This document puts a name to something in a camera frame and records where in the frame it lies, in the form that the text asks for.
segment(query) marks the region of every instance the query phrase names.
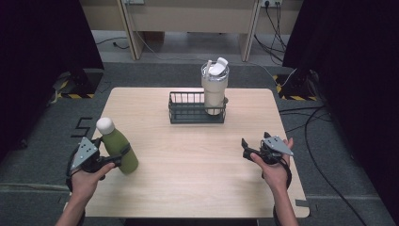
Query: warning tape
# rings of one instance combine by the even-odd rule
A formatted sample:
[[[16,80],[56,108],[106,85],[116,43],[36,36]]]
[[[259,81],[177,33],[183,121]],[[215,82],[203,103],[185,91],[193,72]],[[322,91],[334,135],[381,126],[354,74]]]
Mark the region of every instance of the warning tape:
[[[273,76],[274,80],[277,81],[278,76],[274,75]],[[284,88],[281,86],[276,86],[277,89],[277,93],[279,94],[279,97],[283,100],[294,100],[294,101],[316,101],[316,97],[315,96],[310,96],[310,95],[306,95],[306,96],[287,96],[284,94]]]
[[[94,94],[58,93],[58,98],[85,99],[93,97]]]

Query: wire basket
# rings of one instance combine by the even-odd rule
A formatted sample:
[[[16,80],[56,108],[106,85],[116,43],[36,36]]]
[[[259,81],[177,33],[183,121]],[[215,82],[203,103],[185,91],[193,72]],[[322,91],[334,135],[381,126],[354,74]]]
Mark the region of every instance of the wire basket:
[[[224,123],[227,98],[222,107],[205,107],[204,100],[203,92],[172,91],[168,105],[170,123]]]

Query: power outlet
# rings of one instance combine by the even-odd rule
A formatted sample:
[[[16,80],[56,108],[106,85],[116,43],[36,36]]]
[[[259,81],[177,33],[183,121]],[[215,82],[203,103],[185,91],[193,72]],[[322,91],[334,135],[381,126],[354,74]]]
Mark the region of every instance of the power outlet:
[[[265,5],[266,2],[269,2],[269,7],[270,8],[276,8],[278,4],[279,4],[280,7],[282,5],[282,0],[262,0],[261,1],[261,7],[264,8],[264,5]]]
[[[144,5],[144,0],[124,0],[126,5]]]

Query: white bottle cap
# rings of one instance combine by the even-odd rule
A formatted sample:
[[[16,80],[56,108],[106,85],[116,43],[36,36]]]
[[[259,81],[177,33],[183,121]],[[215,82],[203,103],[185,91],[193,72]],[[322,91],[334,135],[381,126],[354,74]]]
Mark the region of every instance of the white bottle cap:
[[[97,121],[96,126],[97,126],[97,129],[100,131],[100,133],[101,133],[102,135],[110,134],[110,133],[112,133],[112,131],[114,131],[114,129],[115,129],[114,122],[112,122],[112,120],[109,119],[109,118],[107,118],[107,117],[105,117],[105,118],[100,118],[100,119]]]
[[[211,75],[220,75],[223,73],[223,71],[225,71],[228,63],[229,62],[225,58],[219,57],[214,67],[209,70],[209,73]]]

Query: black curtain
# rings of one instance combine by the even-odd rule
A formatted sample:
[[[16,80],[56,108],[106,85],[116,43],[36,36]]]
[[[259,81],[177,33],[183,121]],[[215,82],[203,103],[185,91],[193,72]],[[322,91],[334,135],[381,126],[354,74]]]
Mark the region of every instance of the black curtain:
[[[399,2],[340,3],[303,2],[283,66],[318,72],[343,138],[399,224]]]
[[[77,0],[0,1],[0,161],[19,146],[64,72],[103,69]]]

